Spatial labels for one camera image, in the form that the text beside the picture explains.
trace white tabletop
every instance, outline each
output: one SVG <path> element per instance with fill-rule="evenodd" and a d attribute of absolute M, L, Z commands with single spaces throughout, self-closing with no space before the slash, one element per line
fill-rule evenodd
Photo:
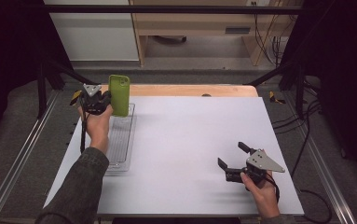
<path fill-rule="evenodd" d="M 288 170 L 259 97 L 131 97 L 136 127 L 128 172 L 106 176 L 98 213 L 137 217 L 241 217 L 257 214 L 250 192 L 226 182 L 218 166 L 242 168 L 237 147 L 263 148 Z M 80 122 L 48 195 L 47 205 L 79 157 Z M 303 215 L 289 173 L 274 173 L 283 214 Z"/>

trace floor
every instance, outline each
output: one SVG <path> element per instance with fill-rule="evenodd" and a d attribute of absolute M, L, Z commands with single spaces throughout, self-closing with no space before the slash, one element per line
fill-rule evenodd
<path fill-rule="evenodd" d="M 149 39 L 146 60 L 143 67 L 136 63 L 81 63 L 75 62 L 76 71 L 94 81 L 105 82 L 110 74 L 124 74 L 133 83 L 192 83 L 192 84 L 243 84 L 264 75 L 275 65 L 264 59 L 260 66 L 253 67 L 249 55 L 239 37 L 195 37 L 188 36 L 182 43 L 179 39 L 154 37 Z M 67 84 L 63 91 L 52 91 L 50 97 L 56 96 L 56 105 L 50 112 L 49 120 L 43 124 L 42 133 L 36 137 L 31 153 L 26 156 L 25 165 L 21 167 L 10 189 L 10 194 L 0 202 L 0 223 L 28 223 L 42 209 L 48 188 L 62 161 L 67 143 L 71 139 L 77 115 L 67 102 L 79 83 L 64 76 Z M 280 91 L 280 77 L 274 77 L 257 87 L 259 96 L 263 97 L 273 126 L 283 124 L 292 117 L 294 110 L 289 104 L 295 97 L 293 91 Z M 314 85 L 319 85 L 316 78 L 309 77 Z M 277 100 L 286 104 L 271 102 L 269 93 L 273 91 Z M 314 92 L 306 90 L 305 100 L 316 100 Z M 9 95 L 9 104 L 0 123 L 0 186 L 2 186 L 9 169 L 14 164 L 22 147 L 26 145 L 29 132 L 36 124 L 37 95 L 36 83 L 31 82 L 17 88 Z M 322 113 L 310 116 L 310 141 L 304 150 L 297 167 L 294 182 L 298 189 L 309 189 L 320 194 L 331 207 L 330 223 L 341 223 L 338 203 L 330 192 L 330 184 L 324 182 L 324 173 L 314 161 L 313 152 L 318 151 L 333 177 L 336 187 L 347 204 L 348 210 L 357 223 L 357 164 L 343 159 L 339 145 L 331 132 Z M 291 126 L 276 129 L 282 154 L 288 167 L 293 167 L 299 149 L 303 145 L 307 129 Z M 327 209 L 323 202 L 311 194 L 299 191 L 299 197 L 307 217 L 317 220 L 327 218 Z M 311 223 L 303 217 L 296 217 L 299 223 Z M 257 223 L 255 219 L 244 219 L 242 223 Z"/>

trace green object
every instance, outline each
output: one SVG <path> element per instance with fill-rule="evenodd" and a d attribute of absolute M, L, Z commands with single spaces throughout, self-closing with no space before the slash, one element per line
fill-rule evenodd
<path fill-rule="evenodd" d="M 130 79 L 125 76 L 111 75 L 108 90 L 111 92 L 113 116 L 127 117 L 129 115 Z"/>

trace human hand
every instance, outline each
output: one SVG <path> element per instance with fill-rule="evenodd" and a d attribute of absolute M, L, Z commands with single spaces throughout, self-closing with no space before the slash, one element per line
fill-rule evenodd
<path fill-rule="evenodd" d="M 109 105 L 101 115 L 85 113 L 87 132 L 91 139 L 90 146 L 99 149 L 103 154 L 106 154 L 108 149 L 109 119 L 113 111 L 114 109 Z M 81 106 L 78 108 L 78 112 L 83 120 L 84 113 Z"/>
<path fill-rule="evenodd" d="M 272 218 L 280 215 L 277 205 L 277 197 L 274 186 L 266 180 L 256 185 L 253 180 L 245 173 L 240 174 L 242 183 L 253 194 L 256 202 L 257 211 L 262 218 Z"/>

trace clear plastic tray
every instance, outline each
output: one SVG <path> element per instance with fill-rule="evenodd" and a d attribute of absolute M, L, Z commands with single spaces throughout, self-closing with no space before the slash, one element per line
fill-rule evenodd
<path fill-rule="evenodd" d="M 129 104 L 129 115 L 125 118 L 111 116 L 106 175 L 128 171 L 135 130 L 134 104 Z"/>

